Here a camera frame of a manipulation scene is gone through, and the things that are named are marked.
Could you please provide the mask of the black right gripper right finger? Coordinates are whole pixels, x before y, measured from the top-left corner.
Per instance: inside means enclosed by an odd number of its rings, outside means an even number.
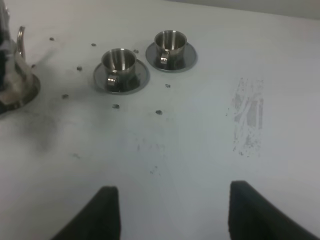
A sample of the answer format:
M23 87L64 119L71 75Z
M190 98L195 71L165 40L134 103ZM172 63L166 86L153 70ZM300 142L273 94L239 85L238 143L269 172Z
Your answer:
M244 180L230 184L228 232L232 240L318 240Z

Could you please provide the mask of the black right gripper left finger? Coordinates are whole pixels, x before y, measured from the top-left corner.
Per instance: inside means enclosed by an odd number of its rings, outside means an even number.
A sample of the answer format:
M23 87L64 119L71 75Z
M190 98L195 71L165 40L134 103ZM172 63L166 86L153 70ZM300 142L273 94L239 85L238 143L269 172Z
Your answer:
M115 186L102 187L54 240L119 240L121 214Z

